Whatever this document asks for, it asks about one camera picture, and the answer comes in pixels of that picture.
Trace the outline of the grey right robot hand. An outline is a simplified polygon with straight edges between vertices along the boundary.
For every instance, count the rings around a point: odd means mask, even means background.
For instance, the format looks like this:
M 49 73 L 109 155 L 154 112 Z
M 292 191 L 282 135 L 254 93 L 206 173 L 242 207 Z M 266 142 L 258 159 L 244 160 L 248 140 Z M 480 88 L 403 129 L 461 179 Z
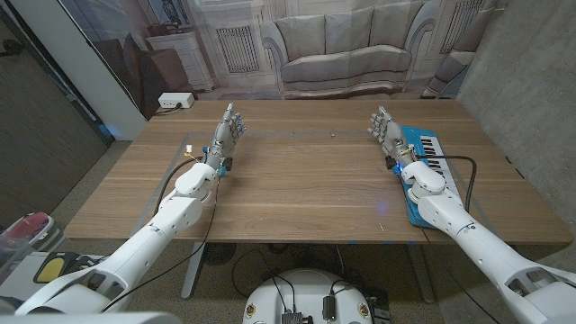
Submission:
M 404 168 L 416 161 L 414 147 L 408 143 L 401 126 L 383 106 L 371 115 L 370 123 L 371 127 L 367 131 L 380 143 L 388 169 Z

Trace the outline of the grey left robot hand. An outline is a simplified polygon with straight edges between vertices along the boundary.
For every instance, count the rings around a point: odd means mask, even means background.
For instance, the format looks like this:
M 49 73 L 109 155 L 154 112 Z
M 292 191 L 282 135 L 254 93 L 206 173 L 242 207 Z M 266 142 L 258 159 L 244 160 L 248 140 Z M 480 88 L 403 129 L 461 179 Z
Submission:
M 229 103 L 217 124 L 204 163 L 213 169 L 219 169 L 222 161 L 232 156 L 235 146 L 245 130 L 242 115 L 234 111 L 233 103 Z

